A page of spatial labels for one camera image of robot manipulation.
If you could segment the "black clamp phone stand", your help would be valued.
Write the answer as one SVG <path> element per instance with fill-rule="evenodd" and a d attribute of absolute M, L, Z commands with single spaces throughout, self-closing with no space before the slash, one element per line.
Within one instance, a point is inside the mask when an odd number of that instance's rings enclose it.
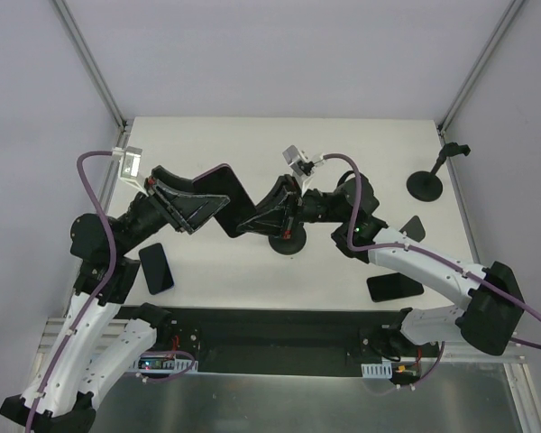
<path fill-rule="evenodd" d="M 282 255 L 294 255 L 303 250 L 307 243 L 307 232 L 303 226 L 296 227 L 290 234 L 290 238 L 268 237 L 270 248 Z"/>

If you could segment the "purple phone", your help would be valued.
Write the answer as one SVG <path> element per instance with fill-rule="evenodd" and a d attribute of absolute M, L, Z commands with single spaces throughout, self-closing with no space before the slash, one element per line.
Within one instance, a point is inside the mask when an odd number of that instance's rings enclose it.
<path fill-rule="evenodd" d="M 229 203 L 216 213 L 215 220 L 229 237 L 243 234 L 238 226 L 255 213 L 255 205 L 229 164 L 219 164 L 195 177 L 192 185 L 199 193 L 229 197 Z"/>

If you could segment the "blue phone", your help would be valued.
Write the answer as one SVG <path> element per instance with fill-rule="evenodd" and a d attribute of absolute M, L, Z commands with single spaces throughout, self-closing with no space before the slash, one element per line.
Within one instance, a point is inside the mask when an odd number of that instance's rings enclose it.
<path fill-rule="evenodd" d="M 175 281 L 162 244 L 151 244 L 139 251 L 144 279 L 148 292 L 158 295 L 173 289 Z"/>

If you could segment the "brown base phone stand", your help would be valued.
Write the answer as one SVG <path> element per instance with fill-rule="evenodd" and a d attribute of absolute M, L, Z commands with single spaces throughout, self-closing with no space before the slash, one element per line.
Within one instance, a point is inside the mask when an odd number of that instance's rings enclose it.
<path fill-rule="evenodd" d="M 426 237 L 426 230 L 419 216 L 413 216 L 409 221 L 399 230 L 404 236 L 414 240 L 415 242 L 421 242 Z"/>

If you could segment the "black tall phone stand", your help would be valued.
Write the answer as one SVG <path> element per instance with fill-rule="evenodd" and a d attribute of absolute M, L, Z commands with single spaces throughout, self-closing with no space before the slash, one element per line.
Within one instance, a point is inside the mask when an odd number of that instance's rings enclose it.
<path fill-rule="evenodd" d="M 422 202 L 438 200 L 443 193 L 443 183 L 437 177 L 439 169 L 448 159 L 458 155 L 468 156 L 470 152 L 470 146 L 467 144 L 455 142 L 445 144 L 438 153 L 436 162 L 430 171 L 420 170 L 408 177 L 406 183 L 408 193 Z"/>

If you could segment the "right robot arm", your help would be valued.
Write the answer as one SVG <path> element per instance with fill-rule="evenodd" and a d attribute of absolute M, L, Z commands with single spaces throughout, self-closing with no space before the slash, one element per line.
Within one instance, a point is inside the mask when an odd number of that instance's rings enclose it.
<path fill-rule="evenodd" d="M 523 314 L 514 272 L 504 263 L 484 267 L 426 250 L 375 217 L 378 205 L 365 176 L 344 175 L 326 193 L 302 192 L 292 176 L 283 175 L 237 230 L 290 242 L 304 224 L 337 223 L 331 237 L 345 256 L 392 270 L 451 302 L 442 308 L 402 309 L 400 322 L 387 333 L 394 354 L 409 355 L 432 341 L 464 341 L 487 355 L 502 355 Z"/>

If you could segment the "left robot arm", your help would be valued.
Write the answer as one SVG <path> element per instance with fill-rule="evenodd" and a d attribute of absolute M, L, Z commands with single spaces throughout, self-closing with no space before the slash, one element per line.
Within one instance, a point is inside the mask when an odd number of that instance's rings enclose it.
<path fill-rule="evenodd" d="M 173 353 L 172 315 L 144 303 L 120 337 L 90 359 L 140 269 L 140 261 L 127 253 L 164 226 L 196 232 L 230 201 L 225 193 L 201 190 L 162 167 L 149 176 L 121 168 L 118 178 L 135 189 L 134 199 L 119 217 L 98 209 L 74 221 L 71 253 L 82 263 L 68 314 L 47 363 L 23 393 L 6 398 L 0 408 L 2 416 L 28 432 L 89 431 L 102 399 L 135 360 L 147 351 Z"/>

